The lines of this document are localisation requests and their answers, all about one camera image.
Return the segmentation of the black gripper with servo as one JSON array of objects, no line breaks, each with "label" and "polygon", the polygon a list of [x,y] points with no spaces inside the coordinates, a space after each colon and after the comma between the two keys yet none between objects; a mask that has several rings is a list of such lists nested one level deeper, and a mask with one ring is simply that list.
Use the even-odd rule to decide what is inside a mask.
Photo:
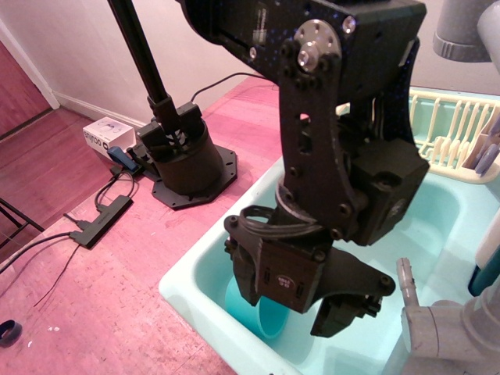
[{"label": "black gripper with servo", "polygon": [[334,247],[317,222],[251,205],[228,216],[225,252],[241,297],[256,306],[264,296],[297,313],[320,305],[310,334],[332,337],[355,318],[376,317],[395,291],[388,274]]}]

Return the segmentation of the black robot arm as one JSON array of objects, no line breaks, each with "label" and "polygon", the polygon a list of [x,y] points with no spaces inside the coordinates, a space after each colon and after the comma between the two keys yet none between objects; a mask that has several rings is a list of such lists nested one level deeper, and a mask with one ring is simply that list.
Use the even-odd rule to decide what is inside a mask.
[{"label": "black robot arm", "polygon": [[366,246],[403,218],[429,165],[409,120],[426,7],[418,1],[182,1],[186,21],[279,88],[284,175],[275,208],[224,221],[242,297],[299,313],[331,337],[375,316],[395,289],[336,249]]}]

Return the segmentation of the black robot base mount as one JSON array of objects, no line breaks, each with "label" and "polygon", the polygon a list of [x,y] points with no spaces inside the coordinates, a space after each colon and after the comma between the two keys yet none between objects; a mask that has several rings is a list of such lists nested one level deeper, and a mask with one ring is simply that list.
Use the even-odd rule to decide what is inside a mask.
[{"label": "black robot base mount", "polygon": [[188,102],[177,116],[178,144],[152,120],[127,149],[153,180],[153,197],[173,210],[210,203],[238,178],[236,153],[213,143],[199,107]]}]

